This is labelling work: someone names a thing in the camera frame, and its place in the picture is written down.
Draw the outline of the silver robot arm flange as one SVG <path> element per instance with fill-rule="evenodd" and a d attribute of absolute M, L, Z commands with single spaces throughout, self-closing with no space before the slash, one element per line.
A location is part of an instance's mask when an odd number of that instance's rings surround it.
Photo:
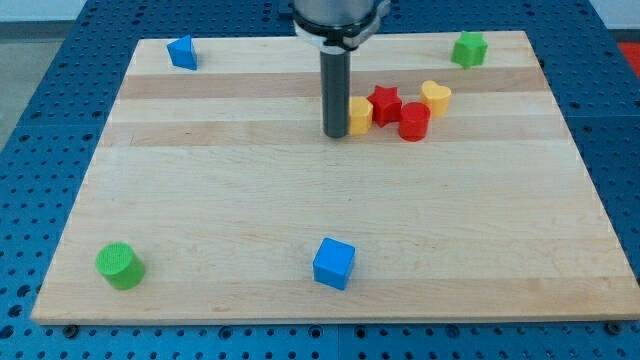
<path fill-rule="evenodd" d="M 295 33 L 323 53 L 343 54 L 373 36 L 390 8 L 390 0 L 294 0 Z"/>

